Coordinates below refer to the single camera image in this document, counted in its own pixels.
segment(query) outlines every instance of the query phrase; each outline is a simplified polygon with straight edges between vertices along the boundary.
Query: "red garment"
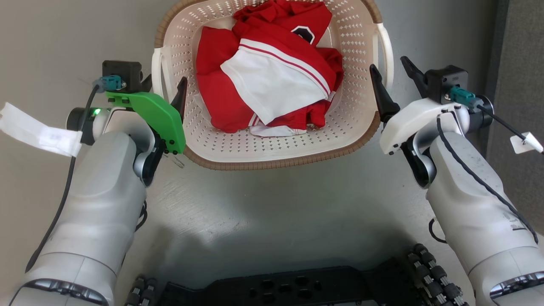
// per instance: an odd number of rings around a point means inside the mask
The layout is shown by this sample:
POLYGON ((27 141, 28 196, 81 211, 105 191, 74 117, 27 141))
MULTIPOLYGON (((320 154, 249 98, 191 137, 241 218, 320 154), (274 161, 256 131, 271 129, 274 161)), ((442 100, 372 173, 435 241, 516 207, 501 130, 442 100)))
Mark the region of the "red garment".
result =
POLYGON ((343 77, 340 53, 315 48, 331 19, 325 5, 270 0, 234 18, 232 31, 204 27, 199 43, 196 77, 212 125, 234 133, 256 125, 257 113, 268 126, 324 126, 343 77))

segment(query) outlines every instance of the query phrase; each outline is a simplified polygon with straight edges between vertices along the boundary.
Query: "laundry basket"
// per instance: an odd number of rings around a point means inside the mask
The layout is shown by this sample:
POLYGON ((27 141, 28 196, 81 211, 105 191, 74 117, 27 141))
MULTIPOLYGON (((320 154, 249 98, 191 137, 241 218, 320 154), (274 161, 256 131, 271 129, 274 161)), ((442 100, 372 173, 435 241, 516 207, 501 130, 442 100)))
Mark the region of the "laundry basket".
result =
POLYGON ((389 89, 393 83, 393 52, 374 0, 324 1, 332 20, 318 47, 338 49, 344 68, 344 81, 325 116, 325 127, 296 136, 262 138, 249 130, 225 133, 210 124, 195 77, 201 29, 230 29, 236 11, 265 1, 182 0, 167 12, 158 27, 152 61, 153 91, 172 102, 178 83, 187 77, 184 153, 206 168, 270 169, 328 160, 359 149, 379 127, 368 68, 378 64, 381 38, 385 85, 389 89))

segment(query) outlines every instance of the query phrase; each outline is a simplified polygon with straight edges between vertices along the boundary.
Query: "basket rim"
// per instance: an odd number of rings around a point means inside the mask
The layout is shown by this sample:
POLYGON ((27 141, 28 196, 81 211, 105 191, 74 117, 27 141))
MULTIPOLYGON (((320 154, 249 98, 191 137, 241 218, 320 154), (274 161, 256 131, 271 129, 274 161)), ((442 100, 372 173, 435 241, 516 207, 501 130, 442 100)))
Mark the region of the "basket rim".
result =
MULTIPOLYGON (((168 12, 166 12, 159 26, 157 27, 157 34, 155 35, 155 48, 164 47, 164 38, 166 36, 166 30, 170 26, 172 20, 179 14, 184 8, 199 2, 204 2, 207 0, 180 0, 176 3, 168 12)), ((383 19, 381 12, 378 9, 378 6, 374 0, 361 0, 364 6, 370 13, 372 21, 376 24, 382 23, 383 19)), ((206 158, 201 157, 195 153, 189 146, 185 147, 183 154, 187 156, 194 163, 212 170, 258 170, 258 169, 275 169, 283 167, 298 166, 301 164, 309 164, 324 160, 330 160, 332 158, 344 156, 350 153, 355 152, 364 146, 375 134, 380 126, 380 116, 376 111, 374 113, 374 118, 370 122, 366 132, 356 141, 351 144, 348 144, 342 148, 330 150, 327 152, 311 154, 301 157, 285 158, 282 160, 275 161, 260 161, 260 162, 238 162, 238 163, 228 163, 228 162, 214 162, 207 160, 206 158)))

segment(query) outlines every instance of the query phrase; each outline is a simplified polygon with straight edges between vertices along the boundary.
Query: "gray carpet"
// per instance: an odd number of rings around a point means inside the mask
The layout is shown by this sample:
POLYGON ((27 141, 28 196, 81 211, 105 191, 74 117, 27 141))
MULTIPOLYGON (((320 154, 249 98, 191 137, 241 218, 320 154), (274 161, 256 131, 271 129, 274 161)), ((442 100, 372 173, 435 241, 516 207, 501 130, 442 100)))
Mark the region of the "gray carpet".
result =
MULTIPOLYGON (((544 141, 544 1, 511 1, 495 96, 495 111, 521 132, 544 141)), ((544 156, 514 154, 512 133, 494 123, 487 160, 506 194, 536 231, 544 232, 544 156)))

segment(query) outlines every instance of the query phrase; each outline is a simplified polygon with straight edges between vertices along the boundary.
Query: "glossy concrete floor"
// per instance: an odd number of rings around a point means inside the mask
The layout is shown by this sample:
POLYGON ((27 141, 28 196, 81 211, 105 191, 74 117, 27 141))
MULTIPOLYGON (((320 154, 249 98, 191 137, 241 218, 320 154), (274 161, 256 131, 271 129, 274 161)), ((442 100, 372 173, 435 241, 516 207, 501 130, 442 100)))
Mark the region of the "glossy concrete floor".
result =
MULTIPOLYGON (((400 65, 454 64, 483 92, 494 22, 492 0, 376 1, 396 58, 392 97, 418 97, 400 65), (455 18, 462 9, 463 21, 455 18)), ((23 0, 0 4, 0 100, 61 127, 83 106, 105 59, 149 72, 157 24, 175 0, 23 0)), ((102 96, 96 102, 105 106, 102 96)), ((473 304, 472 288, 445 244, 427 232, 434 216, 401 155, 377 134, 359 151, 285 169, 218 172, 181 156, 161 161, 148 190, 149 219, 119 275, 119 302, 139 273, 200 288, 213 280, 304 268, 370 268, 415 242, 428 246, 473 304)), ((0 134, 0 294, 22 275, 61 198, 68 158, 0 134)))

